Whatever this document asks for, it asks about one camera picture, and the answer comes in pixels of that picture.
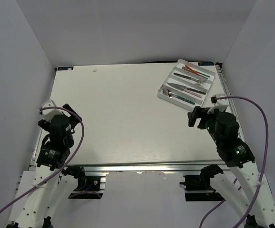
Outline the knife with pink handle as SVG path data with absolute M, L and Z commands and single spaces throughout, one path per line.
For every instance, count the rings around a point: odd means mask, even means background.
M 179 91 L 184 91 L 184 92 L 186 92 L 186 93 L 188 93 L 188 94 L 191 94 L 191 95 L 194 95 L 194 96 L 196 96 L 196 97 L 199 97 L 199 98 L 202 98 L 202 95 L 201 94 L 198 94 L 198 93 L 196 93 L 196 92 L 194 92 L 194 91 L 190 91 L 190 90 L 188 90 L 188 89 L 178 89 L 177 88 L 177 90 L 179 90 Z

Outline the knife with dark handle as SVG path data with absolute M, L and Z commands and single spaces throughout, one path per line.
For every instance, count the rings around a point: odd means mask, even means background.
M 167 83 L 167 84 L 168 84 L 169 86 L 172 86 L 173 88 L 178 89 L 178 90 L 190 91 L 190 92 L 194 92 L 194 93 L 206 95 L 206 93 L 203 92 L 203 91 L 199 91 L 199 90 L 196 90 L 196 89 L 193 89 L 193 88 L 189 88 L 189 87 L 186 87 L 186 86 L 184 86 L 184 85 L 175 84 L 175 83 Z

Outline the fork with dark handle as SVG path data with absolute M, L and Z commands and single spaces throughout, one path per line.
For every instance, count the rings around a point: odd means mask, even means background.
M 194 82 L 200 81 L 200 80 L 195 79 L 195 78 L 193 78 L 193 77 L 186 76 L 186 75 L 182 75 L 182 74 L 178 74 L 178 73 L 173 73 L 173 75 L 178 76 L 178 77 L 181 77 L 181 78 L 185 78 L 185 79 L 188 79 L 188 80 L 191 80 L 191 81 L 194 81 Z

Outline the orange chopstick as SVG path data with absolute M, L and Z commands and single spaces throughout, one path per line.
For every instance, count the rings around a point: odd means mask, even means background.
M 194 69 L 192 69 L 191 67 L 189 67 L 187 65 L 185 65 L 185 69 L 187 69 L 188 71 L 190 71 L 190 72 L 192 72 L 192 73 L 194 73 L 196 75 L 199 75 L 199 73 L 197 71 L 195 71 Z
M 197 76 L 201 76 L 198 72 L 196 72 L 196 71 L 194 71 L 194 70 L 192 70 L 190 68 L 182 67 L 182 69 L 185 70 L 185 71 L 187 71 L 187 72 L 190 72 L 192 74 L 195 74 Z

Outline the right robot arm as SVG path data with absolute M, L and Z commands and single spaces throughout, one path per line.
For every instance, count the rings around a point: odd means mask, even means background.
M 207 130 L 212 137 L 220 158 L 236 177 L 243 192 L 227 180 L 222 169 L 209 165 L 201 170 L 200 183 L 207 190 L 215 189 L 240 217 L 235 224 L 246 228 L 275 228 L 275 201 L 266 177 L 260 173 L 248 145 L 238 137 L 236 117 L 221 108 L 196 106 L 188 114 L 188 126 L 197 119 L 198 128 Z

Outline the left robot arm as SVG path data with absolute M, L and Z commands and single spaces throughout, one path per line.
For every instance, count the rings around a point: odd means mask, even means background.
M 19 216 L 7 225 L 9 228 L 52 227 L 51 219 L 69 195 L 70 185 L 79 190 L 86 184 L 83 175 L 74 173 L 61 183 L 61 187 L 57 186 L 59 175 L 66 171 L 65 166 L 75 156 L 70 149 L 74 146 L 74 129 L 77 124 L 82 124 L 82 118 L 69 104 L 58 107 L 52 100 L 46 101 L 39 113 L 42 119 L 38 125 L 47 135 L 36 160 L 32 190 L 27 194 Z

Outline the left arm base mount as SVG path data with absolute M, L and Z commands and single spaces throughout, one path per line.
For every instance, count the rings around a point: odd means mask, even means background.
M 87 175 L 83 167 L 69 166 L 62 172 L 63 177 L 73 177 L 76 187 L 69 199 L 100 200 L 103 196 L 104 177 Z

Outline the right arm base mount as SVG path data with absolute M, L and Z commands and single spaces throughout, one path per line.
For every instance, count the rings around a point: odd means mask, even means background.
M 199 175 L 185 175 L 179 183 L 185 191 L 186 202 L 222 201 L 224 198 L 212 187 L 206 185 Z

